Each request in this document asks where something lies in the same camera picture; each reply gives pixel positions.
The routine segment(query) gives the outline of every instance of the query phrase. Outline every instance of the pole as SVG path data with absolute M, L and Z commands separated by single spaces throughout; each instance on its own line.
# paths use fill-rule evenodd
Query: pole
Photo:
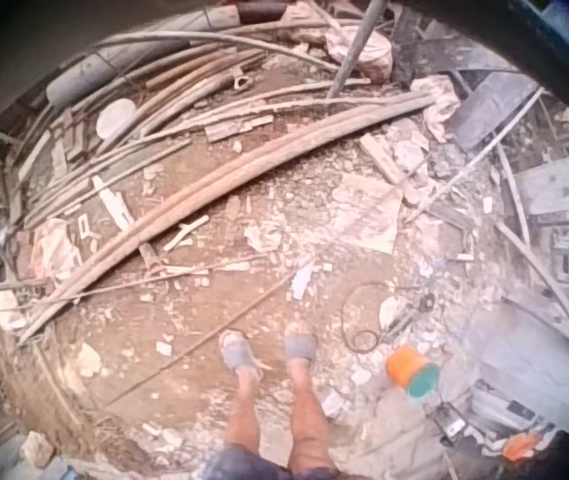
M 326 95 L 326 98 L 335 98 L 342 91 L 346 79 L 351 75 L 351 72 L 357 64 L 357 60 L 360 58 L 362 50 L 364 50 L 366 42 L 368 42 L 371 33 L 373 33 L 377 19 L 385 9 L 386 2 L 383 0 L 371 0 L 371 3 L 369 3 L 362 24 L 355 34 L 355 38 L 348 49 L 346 58 L 342 62 L 337 75 L 335 75 L 335 80 L 333 80 L 333 85 L 331 85 L 331 89 L 328 95 Z

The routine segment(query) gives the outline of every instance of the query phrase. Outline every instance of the leg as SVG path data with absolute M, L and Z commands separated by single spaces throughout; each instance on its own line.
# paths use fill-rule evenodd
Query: leg
M 294 475 L 317 469 L 337 474 L 328 454 L 328 421 L 313 391 L 309 372 L 315 343 L 313 330 L 306 323 L 295 322 L 286 329 L 287 366 L 295 393 L 291 414 L 293 451 L 289 460 Z
M 260 426 L 255 416 L 255 397 L 259 389 L 260 372 L 252 361 L 250 346 L 240 332 L 224 332 L 220 336 L 220 351 L 238 379 L 235 405 L 226 430 L 226 445 L 239 445 L 257 455 L 260 448 Z

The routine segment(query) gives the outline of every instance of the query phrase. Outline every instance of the orange object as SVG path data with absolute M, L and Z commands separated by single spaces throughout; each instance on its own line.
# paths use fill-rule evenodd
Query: orange object
M 502 455 L 511 462 L 516 462 L 520 458 L 530 458 L 540 440 L 540 434 L 537 432 L 518 433 L 506 441 Z
M 410 345 L 403 345 L 386 360 L 386 373 L 413 398 L 430 393 L 439 380 L 439 368 Z

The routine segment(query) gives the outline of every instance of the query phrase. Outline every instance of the gray sandal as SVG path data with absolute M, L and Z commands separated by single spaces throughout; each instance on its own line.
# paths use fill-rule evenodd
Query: gray sandal
M 284 334 L 284 351 L 287 360 L 303 358 L 308 360 L 309 365 L 311 365 L 317 355 L 317 337 L 314 333 L 291 331 L 301 324 L 302 322 L 293 322 L 286 327 Z M 312 331 L 312 328 L 307 323 L 304 322 L 304 326 L 306 326 L 307 331 Z
M 234 342 L 224 345 L 224 340 L 228 335 L 237 335 L 237 338 Z M 262 371 L 255 362 L 251 346 L 242 332 L 237 330 L 225 330 L 220 335 L 219 347 L 222 360 L 224 360 L 224 364 L 232 373 L 235 373 L 239 367 L 248 365 L 255 367 L 260 377 L 262 376 Z

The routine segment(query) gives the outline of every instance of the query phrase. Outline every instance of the orange container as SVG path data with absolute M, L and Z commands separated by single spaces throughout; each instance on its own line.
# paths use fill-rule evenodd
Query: orange container
M 413 398 L 432 392 L 439 380 L 439 368 L 410 345 L 403 345 L 386 360 L 386 373 Z

